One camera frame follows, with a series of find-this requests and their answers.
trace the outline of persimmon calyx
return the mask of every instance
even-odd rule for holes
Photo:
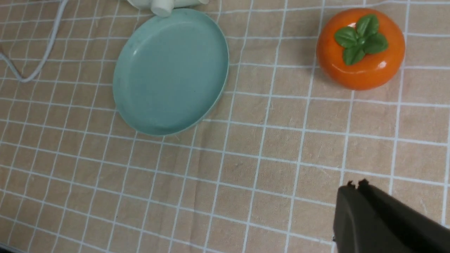
[[[336,42],[344,48],[342,59],[346,65],[353,65],[366,54],[381,53],[388,47],[386,37],[378,32],[380,25],[375,14],[368,14],[356,22],[356,29],[350,26],[334,34]]]

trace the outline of white cable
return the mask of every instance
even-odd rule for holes
[[[56,39],[56,34],[58,33],[59,24],[61,23],[61,17],[63,16],[63,12],[64,12],[64,9],[66,8],[66,4],[68,1],[69,0],[62,0],[61,4],[59,5],[58,13],[56,14],[55,22],[53,23],[52,34],[50,36],[49,43],[47,44],[47,49],[45,50],[44,57],[42,57],[42,60],[39,62],[39,65],[37,65],[36,70],[33,72],[33,74],[31,74],[27,78],[22,77],[19,74],[19,71],[17,71],[14,64],[11,62],[11,60],[8,59],[8,57],[6,57],[6,55],[4,55],[3,53],[0,53],[0,59],[6,61],[6,64],[11,68],[11,71],[16,76],[17,80],[19,80],[20,82],[29,82],[29,81],[33,80],[39,74],[39,72],[41,72],[42,67],[44,66],[45,62],[47,61],[47,59],[50,55],[50,52],[53,48],[53,44]]]

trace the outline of toy fruit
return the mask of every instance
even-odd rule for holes
[[[316,49],[323,71],[352,90],[369,90],[388,82],[405,56],[400,28],[374,9],[338,13],[323,28]]]

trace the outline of orange persimmon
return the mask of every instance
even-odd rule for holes
[[[397,73],[405,56],[405,39],[387,15],[374,9],[349,9],[324,26],[316,55],[322,70],[337,83],[369,90]]]

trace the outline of plate rim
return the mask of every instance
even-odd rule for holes
[[[223,95],[223,93],[224,93],[224,90],[225,90],[225,87],[226,87],[226,84],[227,84],[227,81],[228,81],[228,77],[229,77],[229,73],[230,73],[230,49],[229,49],[229,45],[228,45],[228,41],[226,40],[226,37],[225,37],[225,34],[223,33],[223,31],[222,31],[222,29],[220,28],[220,26],[216,23],[216,21],[214,21],[210,16],[208,16],[206,13],[203,13],[203,12],[201,12],[201,11],[197,11],[197,10],[194,10],[194,9],[189,9],[189,8],[179,8],[179,9],[175,9],[175,10],[173,10],[173,12],[172,12],[172,15],[173,14],[175,14],[175,13],[182,13],[182,12],[191,12],[191,13],[193,13],[194,15],[202,15],[203,17],[206,17],[206,18],[208,18],[210,21],[212,21],[213,22],[213,24],[215,24],[215,27],[218,29],[218,31],[220,32],[220,35],[221,35],[221,38],[223,39],[223,42],[225,43],[225,49],[226,49],[226,53],[227,53],[227,59],[226,59],[226,74],[225,74],[225,78],[224,78],[224,80],[223,80],[223,84],[222,84],[222,87],[221,87],[221,89],[220,89],[220,92],[219,92],[219,94],[217,95],[217,97],[216,97],[216,99],[214,100],[214,102],[209,106],[209,108],[208,108],[208,110],[198,119],[198,120],[196,120],[194,123],[192,123],[192,124],[190,124],[190,125],[188,125],[187,127],[185,127],[185,128],[183,128],[183,129],[181,129],[181,130],[179,130],[179,131],[176,131],[176,132],[173,132],[173,133],[169,133],[169,134],[154,134],[154,133],[148,133],[148,132],[144,132],[144,131],[141,131],[141,130],[139,130],[139,129],[137,129],[133,124],[131,124],[129,121],[128,121],[128,119],[126,118],[126,117],[123,117],[123,113],[122,113],[122,111],[119,109],[119,107],[117,106],[117,101],[118,101],[118,97],[119,97],[119,95],[117,95],[117,93],[119,93],[119,88],[118,88],[118,86],[119,86],[119,81],[117,80],[117,75],[116,75],[116,73],[118,73],[120,70],[118,70],[118,68],[119,68],[119,60],[120,60],[120,58],[122,57],[124,57],[124,49],[125,49],[125,47],[127,46],[127,45],[129,45],[131,42],[131,40],[132,40],[132,38],[133,38],[133,36],[135,36],[135,34],[136,34],[136,32],[139,30],[139,29],[141,29],[142,27],[144,27],[147,23],[152,23],[152,22],[155,22],[155,21],[157,21],[157,20],[159,20],[159,19],[166,19],[166,18],[161,18],[161,17],[158,17],[158,16],[154,16],[154,17],[152,17],[152,18],[150,18],[149,20],[147,20],[146,22],[144,22],[139,28],[137,28],[134,32],[133,32],[133,34],[128,38],[128,40],[127,40],[127,42],[125,43],[125,45],[123,46],[123,48],[122,48],[122,50],[121,50],[121,52],[120,52],[120,54],[119,54],[119,57],[117,58],[117,62],[116,62],[116,66],[114,67],[114,73],[113,73],[113,81],[112,81],[112,94],[113,94],[113,98],[114,98],[114,103],[116,104],[116,110],[117,110],[117,112],[119,112],[119,115],[121,116],[121,118],[125,121],[125,123],[128,125],[128,126],[130,126],[131,128],[133,128],[135,131],[137,131],[137,132],[139,132],[139,133],[143,133],[143,134],[145,134],[145,135],[148,135],[148,136],[155,136],[155,137],[161,137],[161,136],[173,136],[173,135],[176,135],[176,134],[179,134],[179,133],[181,133],[181,132],[183,132],[183,131],[186,131],[186,130],[188,130],[188,129],[190,129],[190,128],[192,128],[193,126],[196,126],[196,125],[198,125],[204,118],[206,118],[210,113],[211,113],[211,111],[215,108],[215,106],[217,105],[217,103],[218,103],[218,101],[221,99],[221,97],[222,97],[222,95]]]

